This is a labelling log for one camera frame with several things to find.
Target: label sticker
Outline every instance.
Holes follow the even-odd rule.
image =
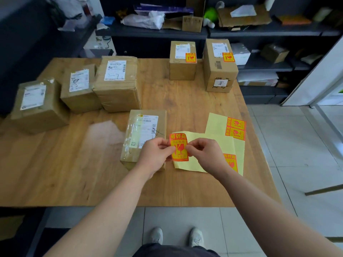
[[[109,60],[105,73],[105,81],[125,80],[126,60]]]
[[[89,88],[89,69],[76,71],[70,74],[69,92]]]
[[[186,151],[187,137],[184,133],[172,133],[169,136],[170,145],[175,146],[176,150],[172,154],[174,161],[189,161]]]
[[[214,57],[223,57],[223,52],[229,52],[226,43],[212,43]]]
[[[41,84],[25,87],[20,110],[30,109],[44,104],[46,85]]]
[[[225,87],[227,85],[227,79],[216,79],[214,81],[214,87]]]
[[[231,52],[223,52],[223,59],[225,62],[235,62],[234,55]]]
[[[188,44],[177,44],[175,48],[176,59],[186,59],[186,53],[191,52],[191,45]]]
[[[225,135],[232,136],[239,140],[245,140],[245,127],[246,121],[228,117]]]
[[[197,56],[195,55],[195,53],[186,53],[186,62],[196,63]]]
[[[236,172],[238,172],[238,168],[237,168],[237,159],[236,156],[233,154],[226,154],[223,153],[226,162],[229,164],[229,166]]]
[[[157,122],[157,115],[139,115],[132,127],[129,147],[141,149],[147,140],[155,138]]]

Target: dark shorts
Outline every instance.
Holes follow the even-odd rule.
[[[151,243],[142,245],[133,257],[219,257],[212,250],[206,250],[204,247],[182,247],[172,245],[160,245]]]

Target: white sneaker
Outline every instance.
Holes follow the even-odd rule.
[[[204,237],[198,228],[193,228],[189,234],[189,246],[202,246],[204,247]]]
[[[155,227],[154,229],[152,229],[151,235],[150,235],[150,242],[151,243],[159,243],[162,245],[162,243],[163,243],[163,232],[162,232],[161,228]]]

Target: white box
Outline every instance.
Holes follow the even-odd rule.
[[[245,65],[250,57],[250,51],[243,45],[243,43],[233,43],[231,44],[231,48],[236,65]]]

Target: white plastic bag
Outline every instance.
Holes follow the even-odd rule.
[[[130,14],[126,16],[121,23],[127,26],[160,30],[164,23],[164,13],[151,11],[149,12],[149,16]]]

